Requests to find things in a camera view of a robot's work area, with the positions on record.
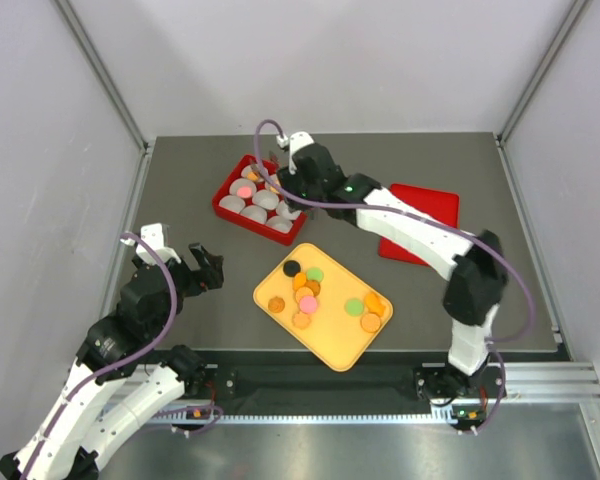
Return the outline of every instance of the metal frame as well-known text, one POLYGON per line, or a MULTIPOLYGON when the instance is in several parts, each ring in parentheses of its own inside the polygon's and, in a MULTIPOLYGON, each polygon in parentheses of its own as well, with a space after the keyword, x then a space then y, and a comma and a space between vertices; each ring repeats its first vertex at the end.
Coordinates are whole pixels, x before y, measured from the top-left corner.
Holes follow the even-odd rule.
MULTIPOLYGON (((58 12, 66 23, 70 34, 74 37, 79 48, 84 53, 85 58, 91 66, 94 75, 102 85, 107 97, 111 101, 112 107, 116 110, 125 125, 129 135, 141 149, 141 159, 138 162, 135 179, 129 193, 125 213, 121 221, 120 230, 128 230, 132 228, 135 220, 136 212, 139 206, 141 194, 144 187, 144 182, 148 173, 153 153, 153 145, 145 140, 137 123, 135 122, 131 112, 127 108, 115 82, 111 78, 107 68, 105 67, 100 55, 94 47, 88 33, 75 10, 73 9, 70 0, 51 0, 57 7, 58 12)), ((547 49, 547 52, 541 59, 534 74, 525 86, 519 100, 508 116, 502 131, 495 136, 496 146, 500 152, 502 165, 507 175, 509 187, 513 194, 518 215, 520 217, 524 233, 529 245, 531 256, 534 262, 535 270, 540 279, 543 296, 546 299, 554 324, 556 340, 561 341, 562 335, 565 335, 564 330, 560 328, 560 319, 562 318, 558 302, 555 300, 555 293, 547 273, 546 264, 541 254, 541 249, 538 246, 537 235, 533 229, 533 224, 529 218, 528 207, 525 204, 523 195, 519 188, 519 183, 516 178, 514 169, 511 166, 510 157, 506 150, 506 141, 511 137, 518 122, 522 118, 524 112, 529 106, 531 100, 537 93, 542 81, 547 75, 547 72, 553 65, 555 59, 564 47, 566 40, 573 32, 577 22, 582 17, 589 5, 590 0, 573 0, 565 17, 562 19, 560 27, 547 49)), ((125 258, 124 248, 119 246, 116 249, 115 255, 111 261, 108 271, 108 281, 105 287, 102 300, 102 315, 108 313, 114 303, 116 294, 116 284, 122 262, 125 258)), ((600 466, 600 384, 595 374, 595 370, 590 363, 547 363, 547 362, 532 362, 532 363, 508 363, 507 364, 507 391, 508 395, 504 399, 504 403, 576 403, 581 406, 583 420, 586 424, 587 432, 590 437, 592 449, 600 466)), ((120 391, 124 395, 125 391, 137 386, 138 382, 144 381, 145 374, 143 369, 136 372, 133 377, 126 383, 123 390, 120 391)), ((113 402, 119 401, 120 398, 113 399, 113 402)), ((195 405, 205 404, 208 400, 198 401, 178 401, 172 405, 174 408, 182 404, 195 405)), ((465 403, 471 403, 473 400, 464 400, 465 403)), ((354 416, 245 416, 245 415, 228 415, 223 418, 220 423, 224 424, 297 424, 297 423, 346 423, 346 424, 438 424, 449 423, 450 408, 432 407, 428 414, 414 415, 354 415, 354 416)), ((160 419, 154 419, 152 423, 196 423, 197 421, 187 420, 184 415, 180 416, 165 416, 160 419)))
POLYGON ((93 71, 93 74, 100 82, 100 85, 102 85, 102 88, 107 94, 111 105, 120 116, 120 119, 129 132, 129 135, 131 135, 131 138, 134 142, 136 142, 139 148, 146 150, 148 147, 148 142, 144 139, 138 124, 134 120, 133 115, 131 115, 131 112, 122 99, 122 95, 120 95, 118 87, 116 87, 115 82, 111 78, 107 67, 105 67, 104 62, 100 58, 100 55, 93 45, 93 42, 89 38, 87 31, 82 26, 78 15, 71 5, 71 2, 69 2, 69 0, 51 0, 51 3, 53 3, 58 9, 60 16, 69 28, 71 36, 74 38, 78 44, 78 47, 84 54, 87 63, 93 71))
MULTIPOLYGON (((154 142, 148 145, 146 150, 143 149, 140 152, 140 160, 138 161, 138 165, 136 167, 135 177, 131 185, 131 190, 129 191, 129 196, 127 197, 118 232, 126 232, 133 228, 133 223, 135 221, 136 214, 138 213, 138 207, 140 206, 142 191, 144 190, 144 182, 146 181, 147 174, 149 173, 149 165, 153 156, 153 146, 154 142)), ((116 243, 113 258, 109 264, 107 281, 101 297, 102 304, 100 307, 100 318, 109 314, 115 304, 117 295, 116 285, 118 283, 118 278, 120 278, 120 272, 122 271, 122 264, 124 262, 125 255, 128 253, 127 250, 128 248, 122 243, 116 243)))
POLYGON ((500 141, 506 142, 509 137, 511 137, 511 134, 518 125, 520 118, 522 118, 522 115, 526 111, 529 103, 535 96, 538 88, 547 75, 547 72, 553 65, 556 57, 562 50, 562 47, 564 47, 565 42, 571 35, 571 32, 573 32, 574 27, 578 23, 578 20, 580 20, 582 17, 582 14, 590 2, 591 0, 573 0, 571 3, 569 10, 560 22, 558 31, 549 44, 549 48, 543 55, 540 63, 533 72, 533 75, 531 75, 529 82, 527 82, 524 90, 522 90, 522 94, 516 102, 516 105, 513 107, 513 110, 505 121, 502 131, 498 135, 498 139, 500 141))
MULTIPOLYGON (((111 398, 111 405, 120 402, 136 388, 139 388, 151 375, 156 365, 138 368, 126 383, 111 398)), ((217 365, 209 365, 213 370, 217 365)), ((208 405, 210 399, 172 402, 167 410, 184 406, 208 405)), ((458 399, 453 405, 478 404, 478 399, 458 399)), ((545 362, 545 363, 512 363, 507 365, 507 396, 503 404, 535 403, 557 404, 571 403, 600 407, 600 382, 593 365, 586 362, 545 362)), ((438 408, 431 406, 427 414, 396 415, 226 415, 220 423, 226 425, 271 425, 271 424, 448 424, 452 423, 452 407, 438 408)), ((204 421, 188 419, 184 413, 164 415, 152 419, 151 424, 199 424, 204 421)))
POLYGON ((518 211, 520 223, 522 224, 522 230, 527 240, 527 245, 529 246, 531 260, 533 262, 536 275, 538 275, 540 289, 542 290, 542 296, 544 297, 545 302, 547 302, 547 309, 549 310, 549 316, 551 317, 553 331, 556 335, 556 342, 565 343, 565 346, 568 350, 569 335, 568 332, 566 332, 566 330, 562 326, 562 318, 564 317, 562 315, 562 311, 560 310, 558 301, 556 300, 555 288, 553 286, 553 282, 551 281, 549 270, 542 255, 542 250, 539 247, 538 236, 535 232, 533 222, 531 221, 529 215, 529 208, 527 207, 522 191, 520 190, 520 183, 518 181, 516 172, 513 166, 511 165, 511 160, 509 155, 507 154, 507 149, 504 146, 503 142, 498 140, 497 135, 494 135, 494 138, 496 142, 496 147, 498 149, 498 154, 500 155, 500 160, 502 162, 502 168, 504 169, 505 176, 507 177, 507 183, 509 184, 509 189, 511 190, 511 194, 513 196, 513 202, 516 206, 516 210, 518 211))

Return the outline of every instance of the red cutting board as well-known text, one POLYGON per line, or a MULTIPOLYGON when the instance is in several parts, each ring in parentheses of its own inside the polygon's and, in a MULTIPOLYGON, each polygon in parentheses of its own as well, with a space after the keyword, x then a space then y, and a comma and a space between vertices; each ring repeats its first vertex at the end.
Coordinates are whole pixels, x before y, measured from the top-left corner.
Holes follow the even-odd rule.
MULTIPOLYGON (((451 227, 458 226, 458 207, 460 197, 455 193, 441 192, 439 190, 430 190, 428 188, 413 187, 411 185, 402 185, 394 183, 389 187, 391 193, 417 208, 423 213, 431 215, 441 223, 451 227)), ((378 255, 392 260, 401 260, 403 262, 415 263, 417 265, 427 265, 419 257, 407 252, 386 238, 380 239, 378 245, 378 255)))

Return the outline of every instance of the cable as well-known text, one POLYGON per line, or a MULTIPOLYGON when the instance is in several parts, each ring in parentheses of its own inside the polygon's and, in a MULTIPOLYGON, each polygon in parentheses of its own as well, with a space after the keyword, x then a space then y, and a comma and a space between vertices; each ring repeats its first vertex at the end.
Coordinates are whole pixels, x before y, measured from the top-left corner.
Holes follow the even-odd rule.
MULTIPOLYGON (((516 280, 516 282, 518 282, 518 285, 520 285, 520 288, 522 289, 522 293, 524 294, 525 298, 527 299, 528 316, 527 316, 527 321, 526 321, 525 325, 518 332, 516 332, 514 334, 511 334, 511 335, 508 335, 505 337, 501 337, 501 338, 489 337, 486 339, 487 343, 493 344, 496 342, 497 343, 511 342, 513 340, 517 340, 519 338, 524 337, 533 329, 533 327, 535 326, 535 323, 536 323, 536 306, 535 306, 535 301, 533 300, 533 295, 531 295, 531 291, 529 290, 527 285, 524 283, 524 280, 522 279, 520 274, 517 272, 517 270, 513 267, 513 265, 511 265, 502 255, 500 255, 498 252, 496 252, 489 245, 485 244, 479 238, 476 238, 473 235, 463 232, 462 230, 458 230, 457 228, 450 227, 448 225, 436 222, 434 220, 431 220, 431 219, 428 219, 425 217, 421 217, 420 215, 415 215, 411 212, 404 212, 397 208, 384 207, 381 205, 367 205, 364 203, 349 204, 349 203, 316 202, 313 200, 307 200, 306 198, 298 197, 297 195, 294 195, 294 194, 286 191, 284 188, 282 188, 281 185, 275 185, 273 182, 273 179, 269 175, 269 172, 264 167, 264 164, 262 163, 262 156, 260 155, 260 131, 267 124, 275 127, 276 130, 278 131, 278 135, 280 135, 280 136, 284 135, 284 131, 282 130, 282 127, 280 126, 280 124, 278 122, 276 122, 275 120, 271 120, 271 119, 265 119, 265 120, 261 121, 258 124, 258 126, 256 127, 256 132, 255 132, 255 135, 253 136, 253 150, 254 150, 254 154, 256 157, 256 162, 258 163, 258 168, 260 169, 260 175, 262 176, 262 178, 264 178, 265 182, 267 182, 272 187, 275 187, 278 190, 278 192, 280 192, 281 195, 283 195, 284 197, 289 198, 295 202, 301 203, 303 205, 307 205, 309 207, 314 207, 314 208, 327 208, 327 209, 335 208, 335 209, 347 209, 347 210, 357 210, 357 209, 379 210, 379 211, 383 211, 383 212, 404 215, 408 218, 411 218, 412 220, 417 220, 419 222, 423 222, 427 225, 438 228, 442 231, 451 233, 453 235, 458 235, 459 237, 462 237, 465 240, 470 241, 471 243, 473 243, 474 245, 478 246, 479 248, 481 248, 482 250, 487 252, 489 255, 491 255, 494 259, 496 259, 496 261, 500 265, 502 265, 504 267, 505 270, 507 270, 507 272, 516 280)), ((493 348, 493 346, 491 347, 491 352, 494 354, 494 356, 498 359, 498 362, 500 363, 500 370, 502 371, 502 383, 500 385, 500 389, 498 390, 498 396, 496 397, 493 408, 487 415, 487 418, 484 420, 482 425, 480 425, 480 427, 478 427, 476 429, 476 432, 481 431, 486 425, 488 425, 491 422, 493 415, 498 411, 498 408, 500 407, 500 402, 502 401, 502 398, 504 397, 505 382, 506 382, 506 372, 505 372, 504 361, 502 360, 502 356, 500 355, 500 353, 498 353, 495 350, 495 348, 493 348)))
POLYGON ((500 355, 500 352, 493 348, 493 346, 491 347, 491 353, 494 357, 496 357, 496 360, 498 360, 498 364, 500 366, 500 374, 502 378, 500 379, 501 382, 500 386, 498 387, 498 395, 496 395, 496 402, 493 404, 493 407, 491 407, 489 413, 487 413, 487 418, 484 419, 484 422, 482 422, 478 427, 476 427, 476 435, 482 430, 484 430, 487 427, 487 425, 489 425, 493 421, 494 415, 500 408, 500 403, 502 402, 502 399, 504 397, 505 384, 507 383, 507 371, 504 367, 504 360, 502 359, 502 355, 500 355))
POLYGON ((138 360, 139 358, 143 357, 144 355, 149 353, 151 350, 153 350, 164 339, 164 337, 167 335, 167 333, 169 333, 169 330, 171 329, 171 326, 173 325, 173 322, 176 318, 176 310, 177 310, 177 306, 178 306, 177 291, 176 291, 175 283, 173 282, 173 278, 171 277, 171 273, 169 273, 169 269, 167 268, 167 265, 162 261, 160 256, 149 245, 147 245, 147 243, 144 240, 142 240, 136 234, 131 233, 131 232, 125 232, 122 235, 120 235, 120 239, 121 240, 133 240, 134 242, 136 242, 137 244, 142 246, 149 253, 151 258, 153 258, 155 260, 156 264, 162 271, 162 274, 164 275, 164 279, 166 280, 167 286, 169 288, 169 299, 171 302, 171 308, 169 310, 169 317, 167 318, 167 322, 165 323, 164 328, 158 334, 158 336, 155 339, 153 339, 153 341, 151 343, 149 343, 147 346, 145 346, 144 348, 141 348, 136 353, 129 355, 126 358, 123 358, 122 360, 112 363, 111 365, 107 365, 106 367, 103 367, 100 370, 96 370, 94 373, 92 373, 88 377, 84 378, 80 383, 78 383, 75 387, 73 387, 73 389, 66 396, 66 401, 63 402, 58 407, 58 409, 54 413, 53 417, 49 421, 47 428, 45 428, 44 432, 42 433, 40 440, 38 441, 35 448, 33 449, 33 452, 31 453, 31 457, 29 458, 29 461, 27 462, 24 470, 22 471, 22 474, 20 475, 20 480, 27 480, 27 476, 31 472, 31 469, 33 468, 33 465, 35 464, 36 459, 40 456, 42 447, 45 444, 45 439, 48 438, 49 435, 51 435, 51 432, 53 431, 54 427, 60 420, 62 413, 67 408, 67 405, 69 404, 71 399, 73 397, 75 397, 76 394, 85 385, 87 385, 89 382, 91 382, 93 379, 98 378, 101 375, 107 374, 109 372, 112 372, 120 367, 124 367, 125 365, 129 365, 130 363, 135 362, 136 360, 138 360))
POLYGON ((480 387, 480 405, 482 405, 482 409, 486 412, 487 405, 489 404, 489 396, 487 395, 487 389, 484 386, 480 387))

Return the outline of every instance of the dark table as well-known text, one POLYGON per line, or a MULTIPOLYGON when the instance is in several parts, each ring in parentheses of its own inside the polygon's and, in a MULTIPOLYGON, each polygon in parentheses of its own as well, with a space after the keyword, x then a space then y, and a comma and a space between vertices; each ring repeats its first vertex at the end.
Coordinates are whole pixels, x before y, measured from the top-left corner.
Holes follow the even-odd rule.
MULTIPOLYGON (((529 249, 491 134, 330 134, 314 138, 331 151, 345 174, 361 172, 384 185, 406 183, 460 195, 459 227, 473 233, 489 229, 500 236, 506 257, 528 282, 538 304, 537 325, 526 338, 504 350, 554 351, 551 321, 529 249)), ((272 149, 282 161, 272 136, 272 149)), ((256 285, 293 248, 222 220, 211 197, 245 153, 250 136, 160 137, 142 193, 135 226, 171 226, 172 246, 189 265, 190 242, 201 242, 225 257, 225 284, 185 303, 162 344, 184 343, 204 350, 304 350, 253 302, 256 285)), ((441 305, 444 282, 428 268, 381 258, 379 238, 318 212, 295 244, 324 250, 391 300, 394 316, 370 347, 376 351, 436 351, 449 348, 451 321, 441 305)), ((122 279, 133 273, 126 262, 122 279)), ((526 320, 519 287, 507 288, 494 334, 517 331, 526 320)))

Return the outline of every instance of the white wall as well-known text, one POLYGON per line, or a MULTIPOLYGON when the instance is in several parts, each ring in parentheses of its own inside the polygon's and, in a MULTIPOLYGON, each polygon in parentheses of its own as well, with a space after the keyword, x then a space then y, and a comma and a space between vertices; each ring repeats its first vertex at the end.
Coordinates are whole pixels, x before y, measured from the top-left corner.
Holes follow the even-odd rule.
POLYGON ((570 0, 73 0, 145 136, 495 131, 570 0))
POLYGON ((0 0, 0 456, 97 320, 138 149, 49 0, 0 0))
POLYGON ((600 0, 509 142, 571 348, 600 376, 600 0))

